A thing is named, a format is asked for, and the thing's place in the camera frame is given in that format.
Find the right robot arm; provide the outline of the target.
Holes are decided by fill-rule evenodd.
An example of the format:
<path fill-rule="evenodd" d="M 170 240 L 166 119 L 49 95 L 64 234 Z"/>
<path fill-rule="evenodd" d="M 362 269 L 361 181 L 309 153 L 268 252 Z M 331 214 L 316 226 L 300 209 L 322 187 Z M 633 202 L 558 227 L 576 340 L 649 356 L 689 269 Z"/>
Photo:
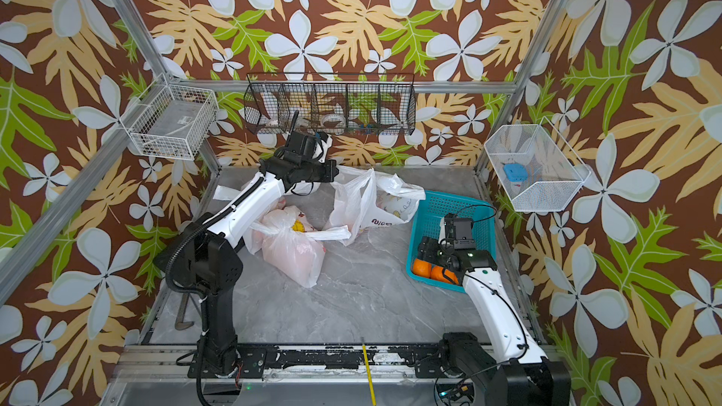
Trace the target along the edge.
<path fill-rule="evenodd" d="M 450 385 L 435 385 L 438 405 L 567 405 L 572 380 L 548 358 L 511 304 L 491 254 L 477 247 L 475 219 L 447 214 L 440 235 L 425 237 L 419 257 L 447 283 L 461 287 L 481 316 L 492 349 L 471 333 L 444 334 L 437 357 Z"/>

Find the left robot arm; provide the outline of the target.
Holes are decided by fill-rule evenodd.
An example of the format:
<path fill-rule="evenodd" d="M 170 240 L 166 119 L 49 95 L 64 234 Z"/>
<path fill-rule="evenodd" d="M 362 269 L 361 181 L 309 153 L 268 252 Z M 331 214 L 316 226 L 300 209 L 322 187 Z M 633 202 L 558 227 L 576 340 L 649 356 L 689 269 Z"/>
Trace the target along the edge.
<path fill-rule="evenodd" d="M 251 226 L 299 183 L 313 188 L 332 182 L 337 163 L 326 159 L 327 133 L 297 132 L 294 112 L 285 146 L 261 161 L 250 184 L 216 214 L 204 214 L 154 261 L 171 291 L 199 299 L 201 336 L 191 374 L 227 378 L 240 372 L 238 336 L 232 322 L 233 289 L 243 272 L 238 255 Z"/>

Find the teal plastic basket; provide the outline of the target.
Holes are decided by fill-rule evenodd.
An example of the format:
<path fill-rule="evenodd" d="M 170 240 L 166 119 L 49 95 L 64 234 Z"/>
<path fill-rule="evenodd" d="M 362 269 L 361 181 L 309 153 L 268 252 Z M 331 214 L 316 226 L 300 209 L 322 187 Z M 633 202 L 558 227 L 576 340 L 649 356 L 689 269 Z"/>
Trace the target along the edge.
<path fill-rule="evenodd" d="M 406 259 L 406 274 L 413 280 L 439 289 L 464 293 L 461 286 L 414 276 L 411 272 L 412 263 L 417 259 L 417 247 L 423 237 L 436 240 L 440 233 L 440 221 L 447 214 L 458 214 L 459 217 L 472 218 L 475 221 L 473 238 L 479 250 L 487 250 L 496 260 L 496 229 L 493 206 L 485 201 L 472 197 L 462 197 L 431 190 L 426 191 L 426 199 L 419 202 L 419 209 L 413 220 L 411 242 Z"/>

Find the printed white plastic bag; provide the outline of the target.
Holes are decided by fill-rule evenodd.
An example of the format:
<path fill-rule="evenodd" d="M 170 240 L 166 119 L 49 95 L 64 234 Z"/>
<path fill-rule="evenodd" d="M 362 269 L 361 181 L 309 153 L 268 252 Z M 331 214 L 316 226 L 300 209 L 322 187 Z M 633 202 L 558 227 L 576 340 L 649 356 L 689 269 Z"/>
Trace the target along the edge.
<path fill-rule="evenodd" d="M 214 196 L 211 205 L 208 207 L 209 212 L 220 212 L 233 199 L 236 199 L 240 193 L 246 190 L 258 179 L 267 178 L 267 175 L 261 174 L 259 171 L 231 170 L 221 175 L 220 184 L 214 190 Z M 320 188 L 319 183 L 298 182 L 291 191 L 284 194 L 270 210 L 283 209 L 289 204 L 292 195 L 311 195 Z"/>

